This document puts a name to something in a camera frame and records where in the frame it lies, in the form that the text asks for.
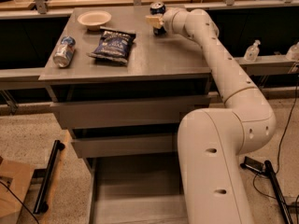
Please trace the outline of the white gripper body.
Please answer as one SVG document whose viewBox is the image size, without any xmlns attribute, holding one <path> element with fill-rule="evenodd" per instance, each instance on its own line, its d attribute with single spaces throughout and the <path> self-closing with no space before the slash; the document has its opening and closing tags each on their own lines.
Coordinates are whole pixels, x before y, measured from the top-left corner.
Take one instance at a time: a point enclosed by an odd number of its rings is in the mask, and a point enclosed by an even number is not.
<svg viewBox="0 0 299 224">
<path fill-rule="evenodd" d="M 188 11 L 179 7 L 170 7 L 163 14 L 164 29 L 170 34 L 187 35 L 185 21 Z"/>
</svg>

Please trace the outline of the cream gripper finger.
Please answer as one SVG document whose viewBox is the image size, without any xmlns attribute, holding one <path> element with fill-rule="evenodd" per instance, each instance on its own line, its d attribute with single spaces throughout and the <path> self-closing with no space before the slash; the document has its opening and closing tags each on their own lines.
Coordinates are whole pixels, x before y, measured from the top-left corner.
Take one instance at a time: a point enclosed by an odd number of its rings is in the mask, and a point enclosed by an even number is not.
<svg viewBox="0 0 299 224">
<path fill-rule="evenodd" d="M 153 28 L 161 29 L 164 26 L 163 15 L 147 15 L 146 22 L 151 25 Z"/>
</svg>

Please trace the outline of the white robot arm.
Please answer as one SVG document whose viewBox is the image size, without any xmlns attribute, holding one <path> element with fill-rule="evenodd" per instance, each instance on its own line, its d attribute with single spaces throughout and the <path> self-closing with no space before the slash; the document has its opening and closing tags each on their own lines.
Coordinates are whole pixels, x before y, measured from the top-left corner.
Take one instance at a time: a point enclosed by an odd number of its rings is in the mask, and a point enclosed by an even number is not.
<svg viewBox="0 0 299 224">
<path fill-rule="evenodd" d="M 218 39 L 202 9 L 169 8 L 147 23 L 197 43 L 223 108 L 196 109 L 178 128 L 178 160 L 189 224 L 254 224 L 237 156 L 265 146 L 276 129 L 271 105 Z"/>
</svg>

